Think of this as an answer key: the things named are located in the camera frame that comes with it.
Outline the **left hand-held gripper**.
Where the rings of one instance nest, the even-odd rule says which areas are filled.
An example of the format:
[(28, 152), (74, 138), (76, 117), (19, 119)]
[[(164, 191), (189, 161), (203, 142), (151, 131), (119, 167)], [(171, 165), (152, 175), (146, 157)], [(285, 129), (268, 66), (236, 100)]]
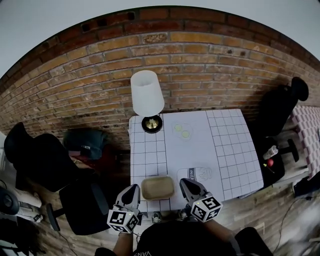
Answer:
[(118, 194), (107, 217), (107, 224), (113, 230), (126, 234), (131, 234), (134, 231), (134, 228), (140, 223), (140, 195), (138, 184), (132, 184)]

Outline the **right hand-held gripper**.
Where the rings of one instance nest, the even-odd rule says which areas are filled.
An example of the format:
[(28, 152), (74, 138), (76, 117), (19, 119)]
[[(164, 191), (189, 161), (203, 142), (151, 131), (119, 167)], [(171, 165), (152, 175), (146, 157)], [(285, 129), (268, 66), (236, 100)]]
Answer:
[(198, 221), (205, 223), (219, 215), (223, 204), (200, 182), (182, 178), (179, 186), (184, 199), (191, 208), (190, 214)]

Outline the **person's right forearm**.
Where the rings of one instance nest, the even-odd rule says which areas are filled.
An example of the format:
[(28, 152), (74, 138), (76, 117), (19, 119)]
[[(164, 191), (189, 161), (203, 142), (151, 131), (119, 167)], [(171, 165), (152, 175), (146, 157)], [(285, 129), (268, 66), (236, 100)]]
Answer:
[(239, 256), (241, 254), (240, 246), (230, 229), (213, 219), (204, 222), (203, 226), (219, 240), (214, 256)]

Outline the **person's left forearm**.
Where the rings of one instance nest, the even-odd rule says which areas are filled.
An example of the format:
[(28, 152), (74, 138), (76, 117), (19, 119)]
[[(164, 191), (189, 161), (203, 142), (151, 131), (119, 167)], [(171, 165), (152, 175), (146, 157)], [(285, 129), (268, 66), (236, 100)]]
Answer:
[(132, 233), (120, 232), (112, 251), (116, 256), (133, 256), (133, 245), (134, 235)]

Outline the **person's black shirt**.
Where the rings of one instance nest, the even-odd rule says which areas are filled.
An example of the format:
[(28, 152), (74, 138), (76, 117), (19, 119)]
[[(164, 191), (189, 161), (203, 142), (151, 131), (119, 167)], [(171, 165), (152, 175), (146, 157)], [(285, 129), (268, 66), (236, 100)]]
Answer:
[[(246, 227), (235, 235), (239, 256), (274, 256), (257, 230)], [(148, 227), (140, 236), (133, 256), (214, 256), (219, 240), (202, 222), (169, 221)], [(100, 247), (94, 256), (116, 256)]]

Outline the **red bag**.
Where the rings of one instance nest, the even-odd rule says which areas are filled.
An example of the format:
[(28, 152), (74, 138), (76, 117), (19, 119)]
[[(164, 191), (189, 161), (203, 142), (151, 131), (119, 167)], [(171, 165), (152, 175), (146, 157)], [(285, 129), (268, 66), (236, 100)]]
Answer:
[(86, 156), (75, 155), (75, 153), (70, 153), (69, 156), (78, 167), (93, 169), (99, 175), (111, 172), (117, 166), (117, 151), (110, 144), (104, 146), (102, 156), (98, 160), (90, 160)]

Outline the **white grid tablecloth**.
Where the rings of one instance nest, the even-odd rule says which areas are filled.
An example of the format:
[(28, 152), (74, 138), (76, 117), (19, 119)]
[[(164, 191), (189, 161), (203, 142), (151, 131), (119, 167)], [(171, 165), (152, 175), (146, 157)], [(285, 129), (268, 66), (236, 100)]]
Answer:
[(147, 133), (142, 117), (129, 120), (130, 182), (168, 176), (174, 183), (171, 197), (141, 199), (141, 212), (183, 208), (179, 182), (202, 183), (220, 202), (254, 193), (264, 185), (258, 155), (239, 109), (164, 113), (162, 128)]

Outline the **white plastic bottle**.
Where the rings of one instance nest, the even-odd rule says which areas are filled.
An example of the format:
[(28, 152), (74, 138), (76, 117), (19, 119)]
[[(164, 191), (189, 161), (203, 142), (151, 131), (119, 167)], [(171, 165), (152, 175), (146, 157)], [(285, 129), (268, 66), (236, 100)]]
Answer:
[(272, 158), (273, 156), (277, 155), (279, 152), (276, 145), (271, 146), (267, 152), (262, 156), (264, 160), (268, 160)]

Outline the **dark green jacket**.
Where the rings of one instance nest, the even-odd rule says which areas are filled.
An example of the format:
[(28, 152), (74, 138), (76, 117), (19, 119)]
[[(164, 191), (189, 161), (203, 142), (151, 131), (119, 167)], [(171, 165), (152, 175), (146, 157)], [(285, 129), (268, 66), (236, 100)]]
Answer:
[(93, 128), (69, 129), (62, 140), (70, 156), (85, 161), (99, 160), (107, 143), (107, 134)]

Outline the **black office chair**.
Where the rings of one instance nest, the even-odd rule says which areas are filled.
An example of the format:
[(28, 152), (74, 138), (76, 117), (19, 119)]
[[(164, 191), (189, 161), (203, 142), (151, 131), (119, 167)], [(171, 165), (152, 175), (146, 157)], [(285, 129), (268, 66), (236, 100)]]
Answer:
[[(297, 147), (291, 138), (287, 140), (287, 147), (279, 148), (275, 137), (281, 133), (298, 101), (304, 102), (308, 97), (309, 88), (306, 82), (299, 77), (293, 77), (290, 86), (279, 85), (262, 97), (258, 116), (248, 125), (261, 167), (264, 189), (285, 175), (282, 155), (291, 153), (295, 162), (300, 159)], [(267, 164), (267, 160), (263, 159), (263, 155), (273, 145), (278, 148), (278, 154), (271, 158), (274, 164), (272, 167), (264, 167), (263, 164)]]
[(19, 174), (50, 192), (57, 192), (62, 207), (46, 205), (48, 220), (59, 232), (57, 218), (65, 215), (74, 234), (92, 235), (109, 229), (109, 205), (100, 177), (93, 169), (79, 168), (52, 134), (31, 137), (22, 122), (4, 141), (6, 158)]

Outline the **black bag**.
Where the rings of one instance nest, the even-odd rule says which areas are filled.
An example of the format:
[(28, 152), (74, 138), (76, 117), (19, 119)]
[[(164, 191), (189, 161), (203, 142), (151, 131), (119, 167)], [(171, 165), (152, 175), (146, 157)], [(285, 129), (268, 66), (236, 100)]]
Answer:
[(294, 197), (300, 197), (320, 189), (320, 176), (314, 176), (311, 179), (303, 178), (293, 186)]

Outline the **black round device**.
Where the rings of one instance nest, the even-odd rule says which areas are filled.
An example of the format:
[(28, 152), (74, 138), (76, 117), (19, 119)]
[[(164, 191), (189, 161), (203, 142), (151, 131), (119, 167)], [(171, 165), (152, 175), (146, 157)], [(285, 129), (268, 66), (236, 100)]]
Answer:
[(19, 212), (19, 208), (20, 205), (16, 195), (6, 188), (0, 187), (0, 212), (14, 216)]

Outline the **pink checkered cloth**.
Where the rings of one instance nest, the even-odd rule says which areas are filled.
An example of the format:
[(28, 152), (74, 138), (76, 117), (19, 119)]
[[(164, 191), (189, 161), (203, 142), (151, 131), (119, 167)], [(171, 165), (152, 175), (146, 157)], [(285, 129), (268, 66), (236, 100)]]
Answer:
[(309, 179), (312, 179), (320, 172), (320, 107), (297, 105), (291, 119), (302, 143)]

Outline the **white table lamp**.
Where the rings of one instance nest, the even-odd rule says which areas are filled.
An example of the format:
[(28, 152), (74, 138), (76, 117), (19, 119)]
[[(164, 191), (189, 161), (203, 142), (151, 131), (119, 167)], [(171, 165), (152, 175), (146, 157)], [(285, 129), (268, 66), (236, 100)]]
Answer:
[(149, 134), (159, 132), (165, 100), (157, 74), (151, 70), (138, 71), (130, 78), (130, 86), (133, 111), (142, 117), (142, 129)]

